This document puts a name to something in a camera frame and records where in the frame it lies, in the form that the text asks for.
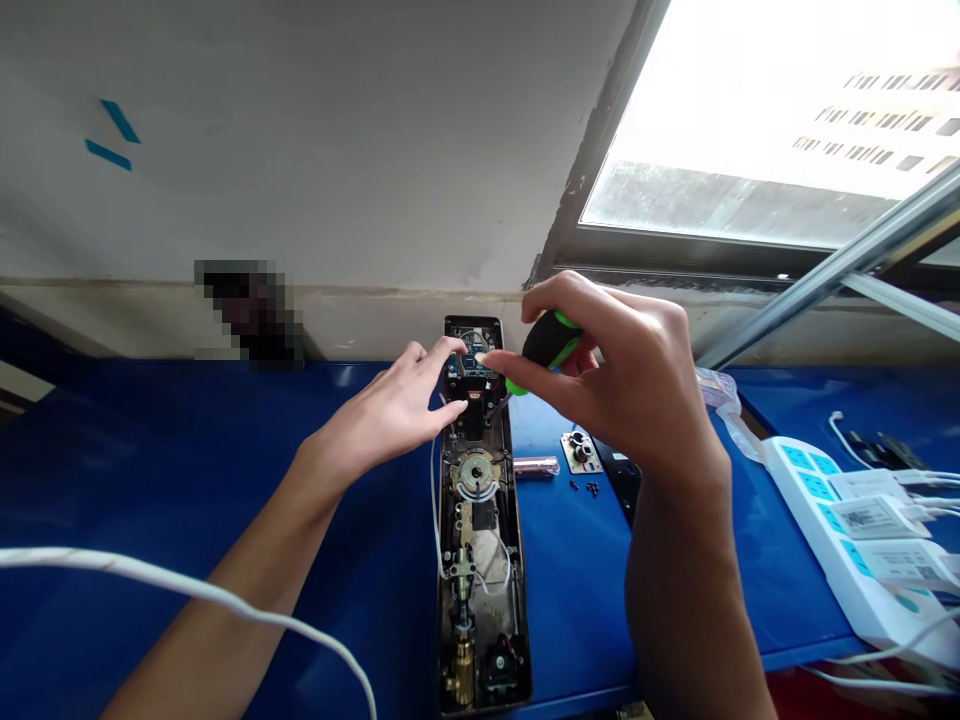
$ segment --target person's left hand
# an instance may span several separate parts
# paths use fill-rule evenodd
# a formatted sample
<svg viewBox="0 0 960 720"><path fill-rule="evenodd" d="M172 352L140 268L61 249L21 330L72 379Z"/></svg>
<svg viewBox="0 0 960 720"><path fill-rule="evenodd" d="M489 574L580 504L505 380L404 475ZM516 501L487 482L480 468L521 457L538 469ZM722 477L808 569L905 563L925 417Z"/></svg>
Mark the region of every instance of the person's left hand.
<svg viewBox="0 0 960 720"><path fill-rule="evenodd" d="M408 343L389 369L303 441L290 473L307 474L311 483L342 493L371 468L436 437L467 408L466 400L439 410L428 407L450 353L466 351L463 341L452 337L440 338L430 352Z"/></svg>

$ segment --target screwdriver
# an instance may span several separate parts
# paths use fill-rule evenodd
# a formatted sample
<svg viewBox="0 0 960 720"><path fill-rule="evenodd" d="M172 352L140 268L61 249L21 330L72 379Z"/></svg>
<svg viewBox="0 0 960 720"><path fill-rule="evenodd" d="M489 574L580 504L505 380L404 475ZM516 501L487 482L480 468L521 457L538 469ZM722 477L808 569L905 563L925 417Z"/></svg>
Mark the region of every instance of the screwdriver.
<svg viewBox="0 0 960 720"><path fill-rule="evenodd" d="M530 328L523 343L523 357L549 370L560 367L580 344L583 328L560 310L545 312ZM507 394L487 415L487 422L503 410L514 395L526 395L527 391L511 380L506 382Z"/></svg>

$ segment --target sky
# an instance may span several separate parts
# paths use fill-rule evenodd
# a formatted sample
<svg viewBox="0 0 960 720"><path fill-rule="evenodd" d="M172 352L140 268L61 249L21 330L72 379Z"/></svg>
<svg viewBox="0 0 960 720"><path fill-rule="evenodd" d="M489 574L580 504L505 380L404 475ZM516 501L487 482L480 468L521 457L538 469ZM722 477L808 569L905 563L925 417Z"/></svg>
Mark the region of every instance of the sky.
<svg viewBox="0 0 960 720"><path fill-rule="evenodd" d="M855 72L957 65L958 0L672 0L610 158L901 199L930 178L791 146Z"/></svg>

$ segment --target brass part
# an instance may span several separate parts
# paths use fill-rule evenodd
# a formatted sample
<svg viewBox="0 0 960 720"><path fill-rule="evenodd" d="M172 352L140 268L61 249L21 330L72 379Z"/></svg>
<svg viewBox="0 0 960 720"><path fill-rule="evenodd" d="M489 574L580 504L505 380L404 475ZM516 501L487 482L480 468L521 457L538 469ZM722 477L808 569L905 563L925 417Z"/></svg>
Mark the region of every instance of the brass part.
<svg viewBox="0 0 960 720"><path fill-rule="evenodd" d="M473 503L465 502L460 510L460 545L466 547L473 540Z"/></svg>
<svg viewBox="0 0 960 720"><path fill-rule="evenodd" d="M454 587L457 589L457 599L465 603L470 599L470 593L473 591L473 569L471 568L470 555L465 547L457 550L457 561L451 570L454 575Z"/></svg>
<svg viewBox="0 0 960 720"><path fill-rule="evenodd" d="M473 702L473 643L457 642L457 656L453 659L453 677L447 678L447 690L454 702L466 707Z"/></svg>

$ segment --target white power strip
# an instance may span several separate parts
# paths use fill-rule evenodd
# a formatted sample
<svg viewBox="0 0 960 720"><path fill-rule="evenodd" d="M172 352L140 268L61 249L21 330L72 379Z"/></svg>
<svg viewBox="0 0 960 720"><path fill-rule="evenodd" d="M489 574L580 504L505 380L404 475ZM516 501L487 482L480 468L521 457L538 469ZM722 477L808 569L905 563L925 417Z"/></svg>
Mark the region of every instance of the white power strip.
<svg viewBox="0 0 960 720"><path fill-rule="evenodd" d="M838 500L830 477L839 475L840 469L827 453L787 437L768 438L763 444L767 470L860 638L880 649L894 647L946 615L943 605L928 591L886 586L873 577L857 543L844 533L830 510ZM953 622L943 622L901 657L958 671L960 628Z"/></svg>

